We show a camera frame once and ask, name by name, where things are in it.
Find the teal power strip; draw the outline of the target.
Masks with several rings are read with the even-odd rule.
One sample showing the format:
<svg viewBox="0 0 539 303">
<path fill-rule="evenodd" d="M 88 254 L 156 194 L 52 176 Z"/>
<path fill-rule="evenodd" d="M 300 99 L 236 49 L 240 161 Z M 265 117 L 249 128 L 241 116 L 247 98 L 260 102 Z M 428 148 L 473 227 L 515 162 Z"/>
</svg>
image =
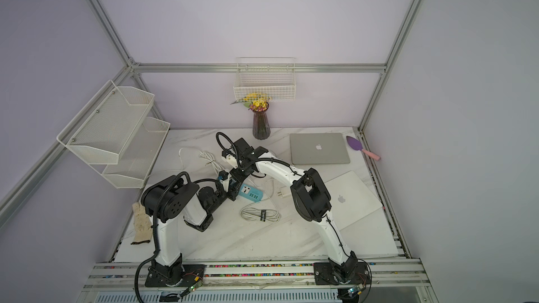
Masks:
<svg viewBox="0 0 539 303">
<path fill-rule="evenodd" d="M 255 187 L 243 184 L 240 188 L 239 195 L 254 203 L 259 203 L 263 200 L 264 193 Z"/>
</svg>

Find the white laptop charger brick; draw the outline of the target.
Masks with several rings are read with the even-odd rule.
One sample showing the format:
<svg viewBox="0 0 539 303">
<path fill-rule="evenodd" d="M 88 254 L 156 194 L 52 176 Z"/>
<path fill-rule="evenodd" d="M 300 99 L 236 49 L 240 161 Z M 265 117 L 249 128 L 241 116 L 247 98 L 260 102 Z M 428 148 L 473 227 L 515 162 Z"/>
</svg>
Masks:
<svg viewBox="0 0 539 303">
<path fill-rule="evenodd" d="M 291 188 L 290 187 L 281 187 L 277 191 L 277 195 L 282 199 L 289 198 L 289 197 L 291 197 Z"/>
</svg>

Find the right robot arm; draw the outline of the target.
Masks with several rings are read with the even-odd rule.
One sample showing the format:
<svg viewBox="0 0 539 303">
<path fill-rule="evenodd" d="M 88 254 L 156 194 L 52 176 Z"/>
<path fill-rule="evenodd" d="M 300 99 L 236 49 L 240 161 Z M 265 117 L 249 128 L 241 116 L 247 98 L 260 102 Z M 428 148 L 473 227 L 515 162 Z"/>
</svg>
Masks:
<svg viewBox="0 0 539 303">
<path fill-rule="evenodd" d="M 327 261 L 313 264 L 317 285 L 366 287 L 372 284 L 369 263 L 356 256 L 336 227 L 331 213 L 331 195 L 317 170 L 296 168 L 264 147 L 255 149 L 243 138 L 233 142 L 223 132 L 217 133 L 216 140 L 224 160 L 232 166 L 229 176 L 222 181 L 230 199 L 237 198 L 249 176 L 261 173 L 288 186 L 299 216 L 317 225 L 328 254 Z"/>
</svg>

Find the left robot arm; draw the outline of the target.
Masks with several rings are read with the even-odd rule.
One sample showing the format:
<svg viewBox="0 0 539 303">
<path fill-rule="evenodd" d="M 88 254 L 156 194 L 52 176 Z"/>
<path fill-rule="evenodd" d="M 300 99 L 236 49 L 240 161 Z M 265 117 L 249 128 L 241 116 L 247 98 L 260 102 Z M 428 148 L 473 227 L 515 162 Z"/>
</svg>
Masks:
<svg viewBox="0 0 539 303">
<path fill-rule="evenodd" d="M 235 201 L 242 182 L 221 171 L 216 179 L 191 180 L 183 171 L 147 188 L 141 204 L 152 221 L 154 254 L 141 263 L 149 265 L 146 288 L 189 287 L 204 274 L 204 265 L 184 265 L 179 244 L 180 223 L 205 231 L 213 213 L 230 199 Z"/>
</svg>

